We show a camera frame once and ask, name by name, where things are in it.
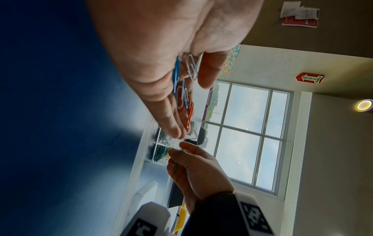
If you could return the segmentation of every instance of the white arrow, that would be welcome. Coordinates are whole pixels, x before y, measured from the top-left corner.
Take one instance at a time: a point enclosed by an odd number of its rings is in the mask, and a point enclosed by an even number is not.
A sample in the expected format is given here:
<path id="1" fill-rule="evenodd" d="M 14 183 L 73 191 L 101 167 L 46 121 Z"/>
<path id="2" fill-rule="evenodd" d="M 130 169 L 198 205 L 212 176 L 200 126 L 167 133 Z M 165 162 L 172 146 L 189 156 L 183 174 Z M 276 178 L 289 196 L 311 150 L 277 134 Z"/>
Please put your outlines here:
<path id="1" fill-rule="evenodd" d="M 324 76 L 323 75 L 319 75 L 317 77 L 313 77 L 313 76 L 310 76 L 310 75 L 303 75 L 301 78 L 303 81 L 305 80 L 309 80 L 309 81 L 313 81 L 315 84 L 319 84 L 320 83 L 320 80 L 323 78 Z"/>

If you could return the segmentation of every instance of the fingernail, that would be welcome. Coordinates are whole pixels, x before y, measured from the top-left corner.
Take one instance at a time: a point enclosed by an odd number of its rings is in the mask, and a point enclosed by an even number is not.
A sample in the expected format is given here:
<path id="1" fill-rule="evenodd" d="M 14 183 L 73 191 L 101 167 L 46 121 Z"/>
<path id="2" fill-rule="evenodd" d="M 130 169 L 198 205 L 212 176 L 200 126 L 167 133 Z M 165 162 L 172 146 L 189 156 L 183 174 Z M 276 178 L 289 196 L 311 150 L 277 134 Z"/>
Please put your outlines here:
<path id="1" fill-rule="evenodd" d="M 169 154 L 169 155 L 172 155 L 172 154 L 175 153 L 175 152 L 176 152 L 176 150 L 173 149 L 173 148 L 171 148 L 171 149 L 168 150 L 168 154 Z"/>

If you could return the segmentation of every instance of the colorful mosaic poster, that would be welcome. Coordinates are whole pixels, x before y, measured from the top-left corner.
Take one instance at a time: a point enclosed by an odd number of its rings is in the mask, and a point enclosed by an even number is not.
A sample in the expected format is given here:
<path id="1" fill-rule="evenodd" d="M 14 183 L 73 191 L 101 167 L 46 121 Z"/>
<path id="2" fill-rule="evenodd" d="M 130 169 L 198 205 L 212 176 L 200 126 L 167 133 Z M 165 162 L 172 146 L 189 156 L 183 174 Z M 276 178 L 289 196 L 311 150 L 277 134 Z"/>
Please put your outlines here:
<path id="1" fill-rule="evenodd" d="M 224 68 L 221 70 L 218 79 L 229 79 L 230 73 L 232 71 L 234 62 L 238 56 L 238 52 L 240 51 L 241 44 L 237 45 L 233 48 L 230 53 L 228 54 L 227 59 L 225 60 Z"/>

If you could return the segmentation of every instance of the blue wall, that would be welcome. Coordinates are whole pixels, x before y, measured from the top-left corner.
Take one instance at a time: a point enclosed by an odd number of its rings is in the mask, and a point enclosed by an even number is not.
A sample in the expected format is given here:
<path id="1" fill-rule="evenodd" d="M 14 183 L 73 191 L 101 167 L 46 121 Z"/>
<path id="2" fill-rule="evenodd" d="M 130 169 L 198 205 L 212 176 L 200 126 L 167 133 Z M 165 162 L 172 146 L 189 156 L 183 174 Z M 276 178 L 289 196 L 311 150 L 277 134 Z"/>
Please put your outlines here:
<path id="1" fill-rule="evenodd" d="M 84 2 L 2 1 L 0 47 L 0 235 L 110 235 L 146 108 Z"/>

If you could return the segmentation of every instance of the window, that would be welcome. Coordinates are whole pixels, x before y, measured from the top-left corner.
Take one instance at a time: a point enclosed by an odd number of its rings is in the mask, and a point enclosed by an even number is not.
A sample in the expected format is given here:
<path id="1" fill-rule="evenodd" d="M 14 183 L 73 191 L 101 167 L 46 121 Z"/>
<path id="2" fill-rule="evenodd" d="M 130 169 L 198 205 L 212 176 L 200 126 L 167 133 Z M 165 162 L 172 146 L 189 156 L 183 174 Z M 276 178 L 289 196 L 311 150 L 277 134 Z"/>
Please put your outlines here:
<path id="1" fill-rule="evenodd" d="M 275 194 L 290 92 L 218 80 L 202 148 L 235 182 Z"/>

